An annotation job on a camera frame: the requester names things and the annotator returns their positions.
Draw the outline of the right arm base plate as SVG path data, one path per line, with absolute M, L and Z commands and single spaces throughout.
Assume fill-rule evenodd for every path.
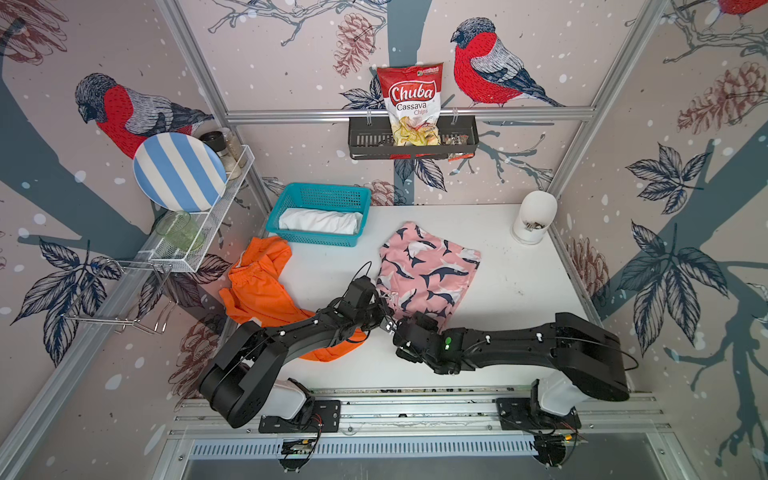
M 558 430 L 575 431 L 582 427 L 575 409 L 561 417 L 533 407 L 530 398 L 502 397 L 495 400 L 500 426 L 503 430 L 552 434 Z

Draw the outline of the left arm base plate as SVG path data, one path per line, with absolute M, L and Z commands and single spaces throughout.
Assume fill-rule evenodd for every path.
M 263 416 L 258 431 L 276 433 L 336 433 L 339 430 L 341 402 L 339 400 L 308 400 L 291 419 Z

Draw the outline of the pink patterned garment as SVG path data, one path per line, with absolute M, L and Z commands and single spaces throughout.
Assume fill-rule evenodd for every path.
M 407 222 L 379 249 L 376 279 L 397 321 L 422 313 L 444 328 L 475 278 L 482 254 Z

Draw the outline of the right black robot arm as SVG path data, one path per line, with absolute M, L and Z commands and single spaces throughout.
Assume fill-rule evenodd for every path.
M 397 356 L 438 375 L 491 366 L 537 366 L 553 373 L 533 382 L 540 410 L 563 417 L 593 398 L 623 402 L 629 387 L 619 338 L 581 317 L 560 312 L 549 323 L 518 330 L 451 328 L 417 313 L 394 328 Z

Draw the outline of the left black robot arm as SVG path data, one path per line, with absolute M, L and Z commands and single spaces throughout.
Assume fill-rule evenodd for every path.
M 203 369 L 197 391 L 231 427 L 242 427 L 266 404 L 284 364 L 319 349 L 352 345 L 356 332 L 367 334 L 392 315 L 371 279 L 362 276 L 308 319 L 281 327 L 240 325 Z

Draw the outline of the white shorts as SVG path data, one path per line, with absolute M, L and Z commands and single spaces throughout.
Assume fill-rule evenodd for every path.
M 306 208 L 288 208 L 278 219 L 280 230 L 355 235 L 363 215 L 359 212 L 338 212 Z

